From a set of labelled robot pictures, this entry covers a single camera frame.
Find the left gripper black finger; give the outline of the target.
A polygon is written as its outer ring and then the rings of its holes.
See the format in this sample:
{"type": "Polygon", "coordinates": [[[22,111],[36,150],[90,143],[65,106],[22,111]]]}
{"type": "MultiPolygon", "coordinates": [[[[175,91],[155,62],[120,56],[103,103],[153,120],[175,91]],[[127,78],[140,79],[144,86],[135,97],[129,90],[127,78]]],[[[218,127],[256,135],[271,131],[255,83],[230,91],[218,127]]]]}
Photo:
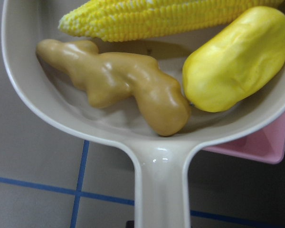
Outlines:
{"type": "Polygon", "coordinates": [[[125,224],[125,228],[134,228],[134,220],[129,220],[125,224]]]}

